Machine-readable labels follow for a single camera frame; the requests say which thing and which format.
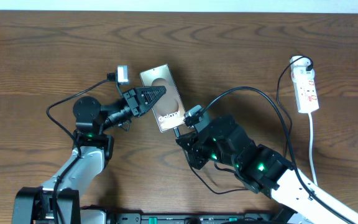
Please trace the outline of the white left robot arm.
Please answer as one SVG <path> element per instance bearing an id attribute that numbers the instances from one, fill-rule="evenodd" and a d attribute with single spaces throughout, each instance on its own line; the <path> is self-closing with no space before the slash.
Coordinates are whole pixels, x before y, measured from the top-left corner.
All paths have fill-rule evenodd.
<path id="1" fill-rule="evenodd" d="M 150 111 L 166 94 L 165 86 L 141 86 L 120 91 L 120 98 L 102 105 L 86 90 L 74 95 L 76 128 L 68 132 L 73 142 L 71 156 L 62 167 L 38 187 L 18 191 L 13 223 L 115 223 L 113 212 L 98 206 L 81 208 L 80 197 L 112 158 L 114 137 L 105 130 L 127 131 L 131 119 Z"/>

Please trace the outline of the Galaxy smartphone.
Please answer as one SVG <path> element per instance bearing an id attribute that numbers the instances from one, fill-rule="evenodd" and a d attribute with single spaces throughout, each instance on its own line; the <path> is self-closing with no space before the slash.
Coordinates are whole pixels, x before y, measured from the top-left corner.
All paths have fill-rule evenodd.
<path id="1" fill-rule="evenodd" d="M 164 86 L 166 93 L 154 104 L 153 112 L 163 133 L 184 123 L 185 108 L 167 64 L 140 72 L 144 86 Z"/>

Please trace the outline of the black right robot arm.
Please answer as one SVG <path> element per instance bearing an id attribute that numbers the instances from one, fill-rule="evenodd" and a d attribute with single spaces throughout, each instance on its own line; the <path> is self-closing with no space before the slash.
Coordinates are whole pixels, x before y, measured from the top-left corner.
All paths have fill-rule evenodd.
<path id="1" fill-rule="evenodd" d="M 187 152 L 191 167 L 200 169 L 208 161 L 232 166 L 245 188 L 290 207 L 312 223 L 358 223 L 357 212 L 321 190 L 278 152 L 256 145 L 231 115 L 218 117 L 176 142 Z"/>

